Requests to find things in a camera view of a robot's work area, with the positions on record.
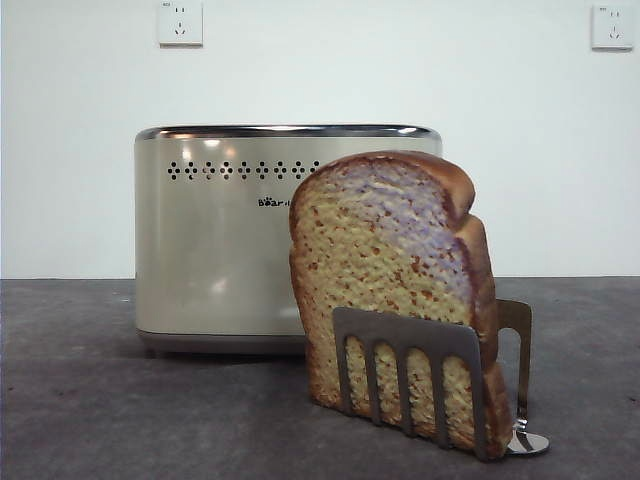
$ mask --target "toast rack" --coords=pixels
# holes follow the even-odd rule
[[[513,437],[507,447],[507,453],[511,455],[542,453],[548,450],[549,440],[526,431],[531,353],[531,308],[521,302],[498,300],[498,316],[499,329],[511,328],[520,336],[517,415],[513,425]],[[392,313],[371,312],[347,307],[338,307],[333,310],[342,411],[347,415],[353,415],[346,341],[348,337],[356,337],[364,347],[371,420],[375,425],[382,424],[375,366],[375,347],[378,343],[387,343],[393,349],[396,357],[402,412],[401,427],[406,435],[415,436],[411,417],[407,354],[409,349],[417,348],[427,355],[431,366],[436,424],[436,438],[434,440],[441,448],[449,448],[442,372],[442,365],[446,357],[457,356],[466,363],[471,379],[474,425],[485,425],[483,378],[477,334],[468,326],[414,317],[400,318],[402,320],[397,321],[399,316]],[[488,457],[485,428],[474,428],[474,444],[476,456],[480,460],[486,461]]]

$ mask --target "dark gray surface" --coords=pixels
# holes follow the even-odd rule
[[[4,281],[3,478],[640,478],[640,278],[498,294],[533,307],[530,430],[552,447],[483,464],[311,404],[301,358],[145,357],[133,281]]]

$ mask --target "toaster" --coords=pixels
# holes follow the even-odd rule
[[[441,155],[404,125],[152,128],[135,139],[136,328],[153,351],[298,354],[291,197],[320,166],[365,151]]]

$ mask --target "wall socket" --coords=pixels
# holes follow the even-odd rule
[[[591,10],[591,48],[631,50],[635,11],[630,5],[594,5]]]
[[[158,5],[158,42],[164,46],[202,46],[202,3],[199,0]]]

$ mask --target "bread slice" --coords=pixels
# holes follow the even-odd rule
[[[311,397],[341,409],[332,311],[335,307],[392,312],[470,325],[478,334],[487,455],[504,454],[511,415],[496,363],[497,305],[482,223],[470,215],[475,196],[457,166],[419,152],[372,152],[336,160],[310,175],[290,209],[291,277],[307,335]],[[376,348],[383,422],[399,425],[395,356]],[[414,431],[433,437],[429,361],[408,355]],[[362,345],[347,341],[353,411],[370,416]],[[444,362],[445,409],[451,442],[473,449],[469,373]]]

